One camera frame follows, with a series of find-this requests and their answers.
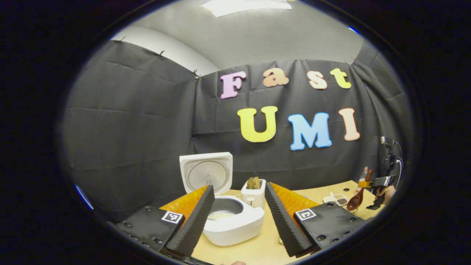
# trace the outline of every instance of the ceiling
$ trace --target ceiling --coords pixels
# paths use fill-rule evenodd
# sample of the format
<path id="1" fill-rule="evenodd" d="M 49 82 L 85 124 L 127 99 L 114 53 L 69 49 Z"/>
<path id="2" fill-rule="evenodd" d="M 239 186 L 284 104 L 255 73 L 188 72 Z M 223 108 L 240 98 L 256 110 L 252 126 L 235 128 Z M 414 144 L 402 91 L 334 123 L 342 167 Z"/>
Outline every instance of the ceiling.
<path id="1" fill-rule="evenodd" d="M 220 69 L 284 59 L 351 63 L 363 38 L 300 1 L 292 10 L 259 9 L 215 17 L 206 0 L 181 0 L 133 23 L 162 32 L 206 57 Z"/>

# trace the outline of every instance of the brown spoon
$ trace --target brown spoon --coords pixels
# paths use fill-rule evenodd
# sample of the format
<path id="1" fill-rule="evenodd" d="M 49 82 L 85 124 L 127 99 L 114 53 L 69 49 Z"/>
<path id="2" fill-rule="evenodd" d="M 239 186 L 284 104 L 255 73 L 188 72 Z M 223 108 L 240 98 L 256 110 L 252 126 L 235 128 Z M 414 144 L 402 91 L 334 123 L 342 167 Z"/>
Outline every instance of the brown spoon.
<path id="1" fill-rule="evenodd" d="M 366 174 L 366 177 L 365 177 L 366 181 L 370 179 L 371 173 L 373 173 L 373 169 L 370 169 L 368 171 L 368 174 Z M 360 204 L 363 202 L 363 190 L 364 188 L 361 188 L 360 192 L 350 199 L 350 201 L 347 204 L 347 210 L 353 211 L 353 210 L 358 209 L 358 207 L 360 207 Z"/>

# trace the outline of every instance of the table surface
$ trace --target table surface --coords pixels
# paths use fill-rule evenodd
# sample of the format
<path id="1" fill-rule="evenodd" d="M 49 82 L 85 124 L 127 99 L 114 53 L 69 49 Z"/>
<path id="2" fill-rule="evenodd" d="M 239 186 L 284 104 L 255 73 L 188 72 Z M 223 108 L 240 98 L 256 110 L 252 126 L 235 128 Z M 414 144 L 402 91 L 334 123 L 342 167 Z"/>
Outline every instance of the table surface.
<path id="1" fill-rule="evenodd" d="M 335 185 L 307 189 L 294 190 L 294 192 L 308 197 L 310 200 L 322 204 L 322 199 L 333 194 L 344 194 L 349 200 L 355 196 L 357 183 L 354 181 L 342 182 Z M 240 190 L 228 190 L 223 195 L 236 196 L 240 194 Z M 374 195 L 369 191 L 363 192 L 363 202 L 353 213 L 363 219 L 375 216 L 383 208 L 383 206 L 374 211 L 366 209 L 372 205 Z M 273 221 L 270 208 L 265 202 L 265 216 L 260 234 L 250 240 L 226 247 L 220 247 L 212 244 L 208 238 L 202 233 L 198 244 L 193 251 L 193 257 L 215 265 L 231 265 L 236 261 L 244 261 L 247 265 L 284 265 L 300 258 L 289 257 L 284 246 L 279 242 L 278 231 Z"/>

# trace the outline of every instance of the blue letter m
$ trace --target blue letter m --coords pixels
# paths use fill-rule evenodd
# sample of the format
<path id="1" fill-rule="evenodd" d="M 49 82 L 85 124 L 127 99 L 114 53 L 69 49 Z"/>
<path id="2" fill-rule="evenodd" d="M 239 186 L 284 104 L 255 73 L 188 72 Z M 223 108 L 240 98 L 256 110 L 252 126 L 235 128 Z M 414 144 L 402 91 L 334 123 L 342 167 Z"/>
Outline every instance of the blue letter m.
<path id="1" fill-rule="evenodd" d="M 309 148 L 314 144 L 314 140 L 317 136 L 316 146 L 327 147 L 332 145 L 332 141 L 329 139 L 329 129 L 327 128 L 327 119 L 329 115 L 324 112 L 319 112 L 314 116 L 312 126 L 308 124 L 306 119 L 301 114 L 293 114 L 288 117 L 288 121 L 293 125 L 293 144 L 291 150 L 304 149 L 305 145 L 302 142 L 301 136 L 304 141 L 308 144 Z"/>

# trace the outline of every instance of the black fabric curtain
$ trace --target black fabric curtain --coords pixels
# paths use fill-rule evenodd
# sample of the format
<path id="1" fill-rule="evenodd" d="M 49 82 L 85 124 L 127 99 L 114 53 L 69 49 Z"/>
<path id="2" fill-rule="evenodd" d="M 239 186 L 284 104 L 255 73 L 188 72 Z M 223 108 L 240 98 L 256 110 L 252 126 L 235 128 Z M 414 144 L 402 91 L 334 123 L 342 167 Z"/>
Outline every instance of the black fabric curtain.
<path id="1" fill-rule="evenodd" d="M 263 85 L 264 71 L 280 68 L 289 82 Z M 351 88 L 330 74 L 339 68 Z M 222 75 L 245 71 L 234 98 L 221 99 Z M 323 74 L 328 87 L 310 86 L 308 71 Z M 267 142 L 241 135 L 242 108 L 255 108 L 255 129 L 265 131 L 260 109 L 276 106 L 276 134 Z M 338 111 L 355 110 L 360 138 L 344 140 Z M 288 116 L 329 115 L 332 145 L 291 150 Z M 365 44 L 356 61 L 298 59 L 233 67 L 195 79 L 175 62 L 142 47 L 108 42 L 84 67 L 74 84 L 63 119 L 68 172 L 94 207 L 119 222 L 146 203 L 166 203 L 185 190 L 179 156 L 230 152 L 234 158 L 232 189 L 259 176 L 292 190 L 359 178 L 364 166 L 381 168 L 380 137 L 413 146 L 413 119 L 400 80 L 381 55 Z"/>

